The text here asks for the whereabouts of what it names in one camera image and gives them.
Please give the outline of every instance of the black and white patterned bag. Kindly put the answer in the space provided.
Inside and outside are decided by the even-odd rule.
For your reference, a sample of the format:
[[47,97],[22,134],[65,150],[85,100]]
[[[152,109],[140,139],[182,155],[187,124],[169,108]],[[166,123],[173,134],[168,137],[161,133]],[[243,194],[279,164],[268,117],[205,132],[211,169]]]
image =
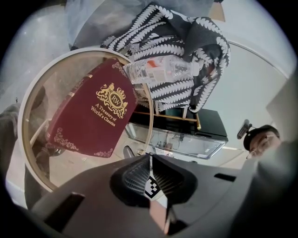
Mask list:
[[[230,62],[229,43],[210,18],[187,17],[154,2],[137,15],[125,33],[107,38],[103,46],[132,61],[172,54],[199,63],[198,76],[148,84],[160,112],[177,107],[199,111]],[[145,98],[139,103],[148,106]]]

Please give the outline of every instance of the book cover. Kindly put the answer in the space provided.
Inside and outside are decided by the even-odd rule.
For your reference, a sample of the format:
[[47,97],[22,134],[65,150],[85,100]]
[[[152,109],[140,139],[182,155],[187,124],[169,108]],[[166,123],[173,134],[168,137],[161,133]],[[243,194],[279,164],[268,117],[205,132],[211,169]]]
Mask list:
[[108,158],[137,105],[133,85],[116,58],[88,73],[66,96],[47,130],[50,144]]

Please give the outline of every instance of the person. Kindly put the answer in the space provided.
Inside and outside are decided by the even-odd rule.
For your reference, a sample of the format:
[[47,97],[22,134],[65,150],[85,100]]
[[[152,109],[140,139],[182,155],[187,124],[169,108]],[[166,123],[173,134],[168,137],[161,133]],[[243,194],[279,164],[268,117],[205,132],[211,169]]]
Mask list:
[[280,144],[278,130],[270,125],[248,131],[243,141],[245,149],[250,152],[247,159],[259,157],[269,148],[276,148]]

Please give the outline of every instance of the plastic bottle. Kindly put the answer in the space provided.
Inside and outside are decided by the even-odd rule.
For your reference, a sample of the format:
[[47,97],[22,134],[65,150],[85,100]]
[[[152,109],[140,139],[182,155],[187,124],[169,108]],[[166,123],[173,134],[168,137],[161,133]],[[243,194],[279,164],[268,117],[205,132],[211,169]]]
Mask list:
[[157,56],[125,65],[132,84],[175,82],[199,74],[198,63],[188,63],[175,55]]

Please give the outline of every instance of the leaf pattern fabric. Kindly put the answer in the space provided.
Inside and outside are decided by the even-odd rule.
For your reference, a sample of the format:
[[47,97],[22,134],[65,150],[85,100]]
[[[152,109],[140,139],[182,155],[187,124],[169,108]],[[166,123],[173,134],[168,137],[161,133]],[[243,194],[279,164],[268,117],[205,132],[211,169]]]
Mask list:
[[[187,17],[154,2],[137,15],[125,33],[108,37],[102,47],[132,61],[176,55],[199,64],[198,76],[148,84],[160,111],[178,107],[199,111],[230,63],[229,43],[210,18]],[[139,103],[148,105],[144,96]]]

